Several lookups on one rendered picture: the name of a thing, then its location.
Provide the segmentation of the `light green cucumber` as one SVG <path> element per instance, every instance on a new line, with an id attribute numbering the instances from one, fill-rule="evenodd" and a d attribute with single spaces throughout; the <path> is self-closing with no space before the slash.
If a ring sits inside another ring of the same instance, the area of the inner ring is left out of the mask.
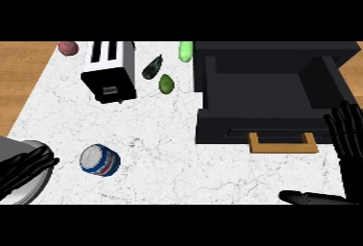
<path id="1" fill-rule="evenodd" d="M 179 60 L 189 62 L 193 56 L 193 43 L 190 41 L 182 41 L 179 45 Z"/>

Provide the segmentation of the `reddish purple potato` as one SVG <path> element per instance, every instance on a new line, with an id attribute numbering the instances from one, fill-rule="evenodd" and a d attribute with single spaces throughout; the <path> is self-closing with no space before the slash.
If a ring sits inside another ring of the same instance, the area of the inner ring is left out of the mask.
<path id="1" fill-rule="evenodd" d="M 75 41 L 62 41 L 58 44 L 58 50 L 64 56 L 74 56 L 78 53 L 78 44 Z"/>

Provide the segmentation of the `dark green eggplant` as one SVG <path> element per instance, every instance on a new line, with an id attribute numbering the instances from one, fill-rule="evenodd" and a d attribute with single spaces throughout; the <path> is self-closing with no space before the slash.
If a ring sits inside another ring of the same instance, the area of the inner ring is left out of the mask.
<path id="1" fill-rule="evenodd" d="M 162 67 L 162 62 L 164 62 L 164 58 L 157 57 L 152 60 L 152 62 L 148 64 L 148 66 L 145 67 L 142 71 L 142 76 L 146 80 L 152 80 L 155 76 L 158 75 L 161 67 Z"/>

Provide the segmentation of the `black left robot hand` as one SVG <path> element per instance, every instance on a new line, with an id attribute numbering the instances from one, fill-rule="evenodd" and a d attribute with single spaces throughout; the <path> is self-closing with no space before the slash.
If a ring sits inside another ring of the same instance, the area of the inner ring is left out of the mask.
<path id="1" fill-rule="evenodd" d="M 47 146 L 38 147 L 34 151 L 19 157 L 16 166 L 9 163 L 3 167 L 5 175 L 0 177 L 0 199 L 5 198 L 15 189 L 22 187 L 49 168 L 59 163 L 59 158 L 49 151 Z"/>

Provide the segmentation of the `black and white toaster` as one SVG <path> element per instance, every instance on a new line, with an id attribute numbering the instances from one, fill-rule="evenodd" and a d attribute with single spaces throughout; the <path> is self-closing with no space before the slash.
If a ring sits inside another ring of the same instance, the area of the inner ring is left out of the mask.
<path id="1" fill-rule="evenodd" d="M 102 104 L 136 98 L 134 51 L 133 41 L 89 42 L 81 80 Z"/>

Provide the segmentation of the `dark grey open drawer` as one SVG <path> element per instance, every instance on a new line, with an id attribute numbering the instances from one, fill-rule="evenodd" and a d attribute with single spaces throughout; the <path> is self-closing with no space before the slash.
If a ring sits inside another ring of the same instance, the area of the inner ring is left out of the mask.
<path id="1" fill-rule="evenodd" d="M 264 143 L 298 143 L 304 133 L 332 142 L 323 116 L 356 100 L 331 57 L 311 58 L 292 74 L 220 74 L 210 57 L 205 79 L 198 144 L 245 144 L 251 133 Z"/>

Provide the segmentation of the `green avocado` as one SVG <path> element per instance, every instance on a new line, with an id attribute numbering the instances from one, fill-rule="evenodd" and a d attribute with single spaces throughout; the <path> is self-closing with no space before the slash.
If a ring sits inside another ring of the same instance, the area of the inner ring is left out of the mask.
<path id="1" fill-rule="evenodd" d="M 162 74 L 159 79 L 159 91 L 162 94 L 168 94 L 174 90 L 174 82 L 167 74 Z"/>

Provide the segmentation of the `blue and white can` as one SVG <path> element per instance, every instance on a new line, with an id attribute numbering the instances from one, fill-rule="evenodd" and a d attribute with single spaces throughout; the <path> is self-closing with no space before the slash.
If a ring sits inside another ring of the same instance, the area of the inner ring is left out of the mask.
<path id="1" fill-rule="evenodd" d="M 93 144 L 81 154 L 80 166 L 84 172 L 109 177 L 120 169 L 121 157 L 106 146 Z"/>

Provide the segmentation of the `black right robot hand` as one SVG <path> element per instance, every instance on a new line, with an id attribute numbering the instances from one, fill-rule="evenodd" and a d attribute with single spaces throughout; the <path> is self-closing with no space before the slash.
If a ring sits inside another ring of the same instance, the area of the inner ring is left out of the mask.
<path id="1" fill-rule="evenodd" d="M 348 101 L 323 116 L 339 159 L 345 197 L 282 190 L 279 199 L 292 205 L 363 206 L 363 111 Z"/>

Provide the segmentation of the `dark grey cabinet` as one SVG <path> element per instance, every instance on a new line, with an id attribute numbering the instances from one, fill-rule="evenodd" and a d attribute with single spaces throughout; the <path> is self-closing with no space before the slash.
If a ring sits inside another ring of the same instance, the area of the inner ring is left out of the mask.
<path id="1" fill-rule="evenodd" d="M 289 74 L 317 57 L 331 57 L 341 67 L 360 50 L 356 41 L 195 41 L 195 92 L 202 92 L 208 58 L 221 74 Z"/>

